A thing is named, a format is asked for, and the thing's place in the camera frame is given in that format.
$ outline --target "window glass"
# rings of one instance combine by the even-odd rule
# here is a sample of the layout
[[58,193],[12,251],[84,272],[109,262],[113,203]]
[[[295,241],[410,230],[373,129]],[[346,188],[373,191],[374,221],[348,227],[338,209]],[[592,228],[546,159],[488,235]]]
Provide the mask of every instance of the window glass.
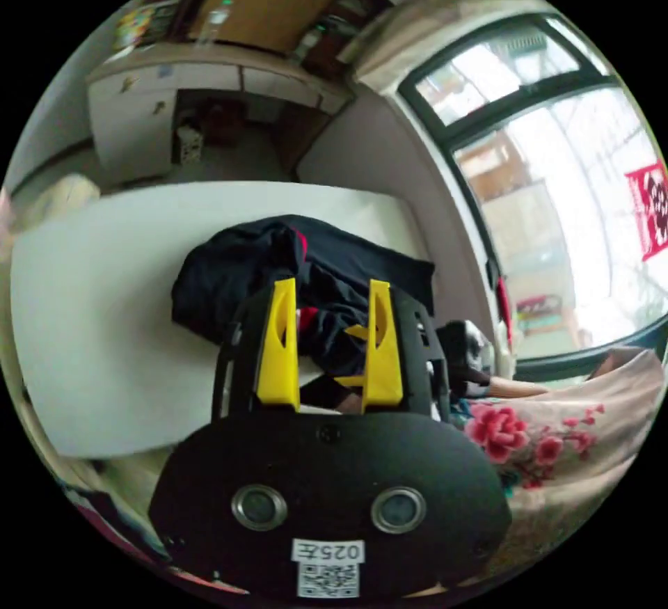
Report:
[[465,50],[418,83],[417,91],[448,126],[521,86],[578,68],[540,29],[523,26]]
[[519,358],[616,342],[668,314],[665,168],[620,88],[534,110],[454,158],[507,275]]
[[594,52],[589,45],[587,45],[583,40],[580,39],[574,31],[570,30],[563,22],[560,22],[558,19],[552,17],[548,18],[548,24],[558,31],[564,38],[571,42],[575,47],[582,52],[582,54],[594,64],[594,67],[599,73],[603,75],[610,75],[610,69],[608,65]]

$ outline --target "white wall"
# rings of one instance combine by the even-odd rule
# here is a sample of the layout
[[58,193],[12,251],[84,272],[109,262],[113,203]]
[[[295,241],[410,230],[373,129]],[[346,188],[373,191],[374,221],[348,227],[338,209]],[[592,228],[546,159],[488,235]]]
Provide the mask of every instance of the white wall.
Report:
[[38,101],[9,163],[5,186],[12,192],[54,155],[89,139],[86,76],[112,54],[116,23],[128,3],[102,22],[63,64]]
[[482,241],[450,170],[418,129],[389,101],[360,89],[358,100],[316,140],[297,172],[310,184],[403,198],[436,264],[437,323],[471,319],[493,338]]

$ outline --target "printed number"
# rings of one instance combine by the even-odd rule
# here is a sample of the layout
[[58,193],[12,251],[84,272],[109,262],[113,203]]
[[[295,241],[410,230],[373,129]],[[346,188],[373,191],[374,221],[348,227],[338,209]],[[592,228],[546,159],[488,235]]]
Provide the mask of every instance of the printed number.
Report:
[[334,565],[338,563],[362,564],[364,543],[356,541],[326,542],[294,540],[292,560],[295,562]]

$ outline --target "red stripe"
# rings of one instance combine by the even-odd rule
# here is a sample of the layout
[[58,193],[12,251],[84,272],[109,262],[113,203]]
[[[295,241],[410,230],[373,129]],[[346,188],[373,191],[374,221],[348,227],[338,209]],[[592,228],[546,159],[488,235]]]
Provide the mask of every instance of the red stripe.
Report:
[[318,313],[318,308],[302,308],[299,310],[299,332],[305,331]]
[[308,252],[308,240],[306,239],[306,236],[303,233],[300,233],[296,228],[293,228],[292,230],[297,234],[297,237],[301,240],[301,248],[304,250],[303,260],[306,261],[306,253]]
[[496,299],[501,308],[501,318],[506,324],[508,333],[508,349],[513,349],[513,315],[510,309],[510,299],[506,289],[506,283],[503,277],[499,277],[496,285]]

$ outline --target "white table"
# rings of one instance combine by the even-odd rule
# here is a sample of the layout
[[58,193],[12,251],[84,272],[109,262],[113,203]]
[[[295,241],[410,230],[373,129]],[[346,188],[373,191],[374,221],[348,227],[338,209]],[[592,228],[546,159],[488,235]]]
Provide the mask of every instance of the white table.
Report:
[[413,216],[395,198],[268,182],[122,193],[17,240],[17,354],[60,454],[102,459],[146,451],[207,423],[218,349],[172,323],[171,287],[188,252],[216,232],[281,214],[321,219],[427,258]]

